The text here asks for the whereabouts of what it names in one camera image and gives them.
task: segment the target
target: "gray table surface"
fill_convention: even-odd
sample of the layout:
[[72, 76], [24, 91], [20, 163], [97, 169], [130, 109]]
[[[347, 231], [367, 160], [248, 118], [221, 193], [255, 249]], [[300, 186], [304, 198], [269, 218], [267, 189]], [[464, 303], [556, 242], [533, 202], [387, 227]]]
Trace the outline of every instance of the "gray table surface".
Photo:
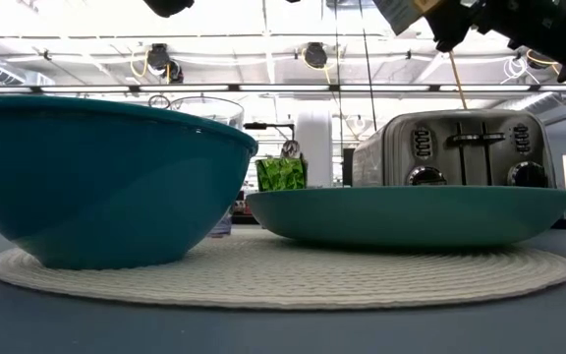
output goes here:
[[[566, 231], [528, 244], [566, 257]], [[11, 247], [0, 236], [0, 251]], [[566, 354], [566, 283], [473, 305], [329, 313], [126, 305], [0, 282], [6, 353]]]

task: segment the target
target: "round placemat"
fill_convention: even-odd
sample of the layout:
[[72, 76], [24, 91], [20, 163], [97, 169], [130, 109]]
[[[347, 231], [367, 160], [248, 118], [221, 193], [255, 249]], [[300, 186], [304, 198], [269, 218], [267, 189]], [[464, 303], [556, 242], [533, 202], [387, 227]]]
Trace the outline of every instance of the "round placemat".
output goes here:
[[134, 269], [49, 269], [13, 249], [0, 253], [0, 280], [116, 301], [290, 310], [466, 303], [566, 280], [566, 259], [534, 249], [394, 254], [306, 247], [267, 231], [234, 232], [202, 241], [179, 262]]

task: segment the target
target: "shallow teal dish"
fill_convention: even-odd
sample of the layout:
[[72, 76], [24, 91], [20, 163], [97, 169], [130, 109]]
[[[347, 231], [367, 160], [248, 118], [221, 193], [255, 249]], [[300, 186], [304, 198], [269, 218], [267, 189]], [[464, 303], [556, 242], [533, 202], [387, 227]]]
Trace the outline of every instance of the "shallow teal dish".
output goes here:
[[481, 247], [524, 241], [566, 208], [566, 191], [520, 187], [370, 187], [257, 193], [256, 220], [292, 239], [387, 247]]
[[176, 261], [233, 203], [256, 149], [183, 113], [0, 96], [0, 233], [51, 267]]

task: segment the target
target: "bowl rim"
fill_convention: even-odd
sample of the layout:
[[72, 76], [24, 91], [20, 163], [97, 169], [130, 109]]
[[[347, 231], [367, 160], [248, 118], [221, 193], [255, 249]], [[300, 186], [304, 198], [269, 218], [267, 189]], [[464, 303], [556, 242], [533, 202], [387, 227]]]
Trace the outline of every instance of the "bowl rim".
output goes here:
[[200, 118], [188, 113], [146, 107], [137, 104], [112, 102], [92, 98], [53, 97], [36, 95], [0, 95], [0, 111], [67, 109], [73, 112], [107, 113], [124, 119], [147, 119], [163, 123], [176, 123], [206, 130], [209, 133], [220, 134], [239, 141], [249, 149], [254, 156], [257, 142], [250, 135], [235, 128]]
[[329, 188], [305, 188], [305, 189], [298, 189], [298, 190], [280, 190], [280, 191], [267, 191], [267, 192], [257, 192], [252, 193], [246, 196], [248, 198], [258, 198], [258, 196], [285, 196], [285, 195], [292, 195], [294, 196], [299, 194], [308, 194], [312, 193], [316, 194], [352, 194], [352, 193], [369, 193], [372, 192], [385, 192], [385, 191], [420, 191], [420, 190], [427, 190], [429, 192], [434, 193], [435, 191], [441, 191], [443, 193], [455, 193], [456, 191], [464, 191], [464, 190], [479, 190], [485, 191], [485, 193], [533, 193], [533, 194], [560, 194], [566, 195], [566, 190], [562, 190], [559, 188], [536, 188], [536, 187], [518, 187], [518, 186], [458, 186], [458, 185], [451, 185], [451, 186], [364, 186], [364, 187], [329, 187]]

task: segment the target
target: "toaster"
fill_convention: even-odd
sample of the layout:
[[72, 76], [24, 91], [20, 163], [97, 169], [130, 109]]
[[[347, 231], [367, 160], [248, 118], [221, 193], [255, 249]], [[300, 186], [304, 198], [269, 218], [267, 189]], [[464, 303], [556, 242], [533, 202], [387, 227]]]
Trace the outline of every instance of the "toaster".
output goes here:
[[405, 114], [353, 153], [353, 186], [555, 188], [545, 129], [527, 112], [453, 110]]

